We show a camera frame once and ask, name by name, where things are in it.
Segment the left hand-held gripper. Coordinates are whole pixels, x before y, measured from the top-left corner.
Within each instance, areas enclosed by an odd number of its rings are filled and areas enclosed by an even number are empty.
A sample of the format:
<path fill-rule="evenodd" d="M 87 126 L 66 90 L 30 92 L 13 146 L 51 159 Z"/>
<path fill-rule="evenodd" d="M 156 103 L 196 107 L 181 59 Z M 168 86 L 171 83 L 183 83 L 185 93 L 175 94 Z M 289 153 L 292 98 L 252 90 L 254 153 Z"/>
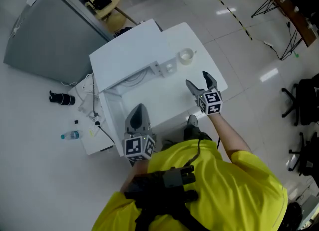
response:
<path fill-rule="evenodd" d="M 132 166 L 136 162 L 151 159 L 156 136 L 152 133 L 144 104 L 138 104 L 127 116 L 124 137 L 124 156 Z"/>

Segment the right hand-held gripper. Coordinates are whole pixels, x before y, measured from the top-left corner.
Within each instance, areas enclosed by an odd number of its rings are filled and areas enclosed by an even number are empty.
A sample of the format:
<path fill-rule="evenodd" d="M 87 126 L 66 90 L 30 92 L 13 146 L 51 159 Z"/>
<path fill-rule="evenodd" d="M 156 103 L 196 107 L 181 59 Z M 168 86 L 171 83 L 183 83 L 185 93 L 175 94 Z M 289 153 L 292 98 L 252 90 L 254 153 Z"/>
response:
<path fill-rule="evenodd" d="M 223 101 L 221 99 L 219 91 L 217 91 L 217 81 L 208 72 L 203 71 L 203 77 L 205 78 L 207 90 L 198 89 L 190 80 L 186 80 L 186 85 L 191 94 L 196 97 L 197 106 L 202 113 L 206 115 L 213 115 L 221 112 Z"/>

